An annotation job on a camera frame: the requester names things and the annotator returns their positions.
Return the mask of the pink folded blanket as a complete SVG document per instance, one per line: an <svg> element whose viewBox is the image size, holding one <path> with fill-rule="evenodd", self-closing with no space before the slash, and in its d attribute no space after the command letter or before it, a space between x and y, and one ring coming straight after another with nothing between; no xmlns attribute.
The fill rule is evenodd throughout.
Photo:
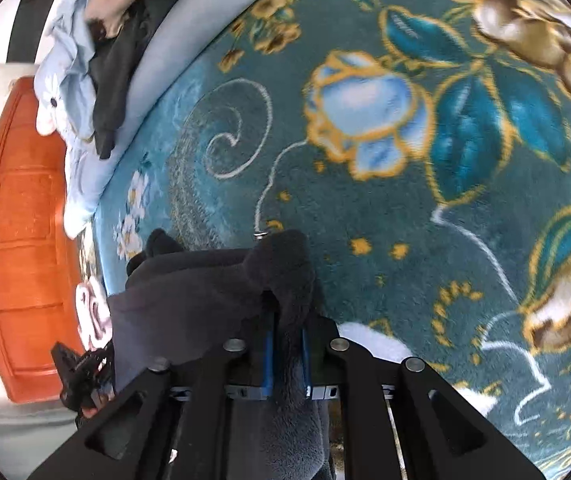
<svg viewBox="0 0 571 480"><path fill-rule="evenodd" d="M77 285L75 309L78 334L84 348L105 348L112 340L113 324L105 290L95 276Z"/></svg>

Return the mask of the teal floral bed blanket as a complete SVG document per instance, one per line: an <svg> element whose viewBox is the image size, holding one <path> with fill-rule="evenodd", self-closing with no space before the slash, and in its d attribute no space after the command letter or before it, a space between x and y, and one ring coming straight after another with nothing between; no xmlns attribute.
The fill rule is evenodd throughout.
<svg viewBox="0 0 571 480"><path fill-rule="evenodd" d="M569 0L188 0L94 214L107 289L156 228L309 238L328 315L419 354L571 472Z"/></svg>

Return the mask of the dark grey garment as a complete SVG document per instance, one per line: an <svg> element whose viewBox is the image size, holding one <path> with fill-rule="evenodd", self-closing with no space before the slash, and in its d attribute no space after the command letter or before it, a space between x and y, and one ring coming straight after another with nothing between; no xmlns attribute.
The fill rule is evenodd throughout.
<svg viewBox="0 0 571 480"><path fill-rule="evenodd" d="M95 54L89 75L95 90L93 139L99 159L110 158L116 132L125 120L130 80L158 26L178 0L136 0L125 12L125 22L113 38L97 20L89 28Z"/></svg>

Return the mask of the orange wooden headboard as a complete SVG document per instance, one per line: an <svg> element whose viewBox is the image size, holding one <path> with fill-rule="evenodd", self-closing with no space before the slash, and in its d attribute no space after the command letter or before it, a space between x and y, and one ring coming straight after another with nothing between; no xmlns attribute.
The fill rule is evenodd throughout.
<svg viewBox="0 0 571 480"><path fill-rule="evenodd" d="M61 390L51 349L82 349L76 244L63 228L65 144L36 130L34 81L17 79L0 117L0 378L16 404Z"/></svg>

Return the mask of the black and white fleece jacket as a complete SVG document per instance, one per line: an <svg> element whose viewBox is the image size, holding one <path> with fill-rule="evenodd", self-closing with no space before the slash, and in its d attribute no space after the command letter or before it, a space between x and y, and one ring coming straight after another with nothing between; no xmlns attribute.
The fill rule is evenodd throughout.
<svg viewBox="0 0 571 480"><path fill-rule="evenodd" d="M320 292L302 232L273 233L250 249L190 252L156 229L127 274L124 291L107 299L117 391L156 358L200 359L258 315L270 292L279 302L273 396L233 409L228 476L333 478L328 408L304 392L301 330Z"/></svg>

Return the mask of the light blue floral duvet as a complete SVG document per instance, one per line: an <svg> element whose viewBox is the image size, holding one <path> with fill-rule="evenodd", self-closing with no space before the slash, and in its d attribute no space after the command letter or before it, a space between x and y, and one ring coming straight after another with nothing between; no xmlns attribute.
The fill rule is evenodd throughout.
<svg viewBox="0 0 571 480"><path fill-rule="evenodd" d="M99 159L92 139L62 137L66 144L67 185L63 226L69 238L76 238L92 218L118 162L156 101L194 58L255 1L178 0L160 23L133 74L125 120L116 132L110 158Z"/></svg>

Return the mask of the light blue shirt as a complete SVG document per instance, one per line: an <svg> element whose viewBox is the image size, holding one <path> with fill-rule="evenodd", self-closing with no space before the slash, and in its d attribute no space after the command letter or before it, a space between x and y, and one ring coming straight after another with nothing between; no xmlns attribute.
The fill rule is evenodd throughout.
<svg viewBox="0 0 571 480"><path fill-rule="evenodd" d="M67 139L92 138L95 90L89 63L94 41L84 19L89 0L62 0L48 28L52 48L34 78L38 100L37 131L43 136L61 133Z"/></svg>

